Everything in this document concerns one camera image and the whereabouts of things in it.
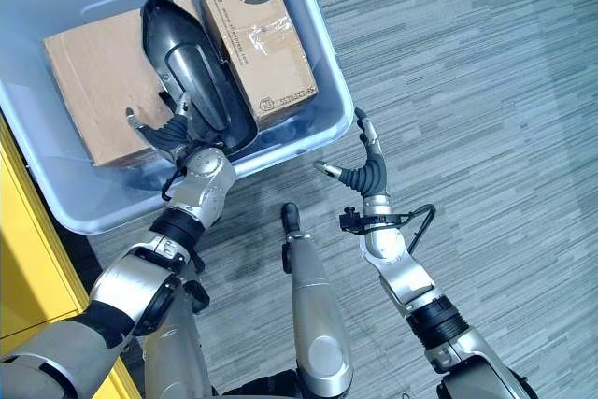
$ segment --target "black object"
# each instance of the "black object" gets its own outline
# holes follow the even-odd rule
[[[223,396],[251,396],[251,395],[275,395],[282,397],[294,397],[304,399],[299,386],[297,374],[291,369],[274,374],[267,378],[256,378],[245,385],[230,390]]]
[[[135,326],[126,313],[101,301],[91,301],[83,313],[66,320],[94,329],[104,338],[108,349],[118,346]]]
[[[289,243],[282,245],[282,271],[287,275],[292,272],[290,251],[291,245]]]
[[[526,377],[522,377],[519,374],[517,374],[515,371],[513,371],[512,369],[509,369],[509,371],[511,372],[511,374],[517,379],[517,382],[520,383],[521,387],[523,388],[523,390],[525,392],[527,392],[528,396],[530,396],[530,399],[538,399],[538,395],[535,392],[535,390],[532,388],[532,385],[530,385],[527,381]]]
[[[141,14],[143,50],[172,97],[163,100],[172,108],[173,98],[191,97],[192,139],[229,156],[250,144],[257,124],[199,21],[172,0],[148,0]]]
[[[209,295],[202,284],[196,280],[190,280],[183,285],[185,292],[192,298],[192,310],[197,314],[209,306]]]
[[[158,329],[162,321],[166,317],[166,312],[170,305],[175,300],[175,292],[180,286],[180,279],[175,275],[169,276],[160,289],[153,295],[149,301],[148,307],[141,316],[139,324],[133,331],[135,336],[143,336],[151,334]]]
[[[149,228],[154,233],[165,235],[191,252],[206,228],[191,215],[173,207],[167,207]]]
[[[357,126],[365,132],[362,120],[367,114],[358,107],[355,108],[357,116]],[[379,144],[368,144],[365,133],[359,135],[360,140],[365,146],[366,160],[361,168],[347,169],[343,168],[338,180],[359,192],[363,198],[375,195],[387,195],[387,171],[384,156],[380,153]]]
[[[176,253],[172,259],[168,259],[162,254],[157,254],[150,249],[139,247],[135,248],[135,256],[162,266],[167,270],[174,271],[175,273],[180,273],[185,267],[185,256],[179,252]]]
[[[338,220],[340,222],[340,229],[342,231],[356,235],[364,235],[374,231],[379,231],[381,229],[400,229],[408,224],[411,220],[419,215],[423,215],[424,213],[426,214],[426,217],[423,219],[419,230],[415,233],[415,237],[407,247],[407,252],[409,254],[413,254],[415,248],[420,243],[421,237],[426,232],[430,226],[430,223],[432,223],[434,216],[436,215],[436,208],[434,205],[423,205],[422,207],[418,207],[414,211],[408,212],[406,214],[378,214],[366,215],[364,217],[362,217],[359,212],[355,212],[355,207],[351,206],[345,207],[345,213],[339,215]],[[366,225],[371,224],[384,224],[385,226],[377,226],[376,228],[365,229]]]
[[[285,203],[280,210],[280,220],[285,233],[299,231],[301,226],[299,207],[295,203]]]
[[[448,342],[469,328],[457,307],[446,296],[418,308],[406,320],[427,350]]]

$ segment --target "gray carpet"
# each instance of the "gray carpet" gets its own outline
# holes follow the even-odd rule
[[[438,208],[418,258],[540,397],[595,397],[598,0],[319,1],[395,209]],[[212,305],[197,322],[219,390],[293,367],[278,222],[293,200],[347,321],[350,397],[435,397],[417,338],[338,229],[359,195],[311,168],[360,164],[357,136],[237,182],[202,240]],[[90,237],[100,264],[152,219]]]

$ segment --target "black rubber sleeve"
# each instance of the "black rubber sleeve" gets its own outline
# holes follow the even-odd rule
[[[380,154],[368,155],[362,168],[344,169],[338,180],[359,192],[363,198],[386,194],[387,174],[384,157]]]
[[[193,251],[206,228],[188,213],[167,207],[149,230],[172,238],[187,251]]]
[[[100,301],[91,301],[83,313],[66,320],[94,329],[104,338],[108,349],[118,346],[135,326],[135,322],[126,313]]]
[[[418,308],[406,320],[426,349],[442,345],[469,328],[446,296]]]

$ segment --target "sf express box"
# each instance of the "sf express box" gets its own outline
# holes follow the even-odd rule
[[[283,0],[201,0],[208,32],[261,127],[318,92]]]

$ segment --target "robotic hand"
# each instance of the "robotic hand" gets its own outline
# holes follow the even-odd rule
[[[184,93],[160,130],[127,109],[137,133],[177,166],[163,196],[178,174],[185,178],[144,236],[97,279],[82,314],[52,324],[2,360],[5,397],[92,397],[130,339],[155,331],[181,289],[195,309],[206,306],[187,265],[194,261],[201,271],[195,244],[220,216],[236,173],[221,150],[188,137],[188,108]]]
[[[407,214],[392,214],[387,171],[374,125],[360,109],[357,124],[363,130],[366,162],[348,170],[325,162],[314,166],[338,179],[363,198],[363,216],[345,208],[340,226],[361,236],[361,251],[379,272],[382,287],[425,348],[434,370],[443,374],[436,392],[440,399],[537,399],[534,390],[509,370],[476,328],[468,325],[457,307],[438,287],[412,254],[434,218],[435,208],[424,205]],[[409,246],[399,229],[426,214]]]

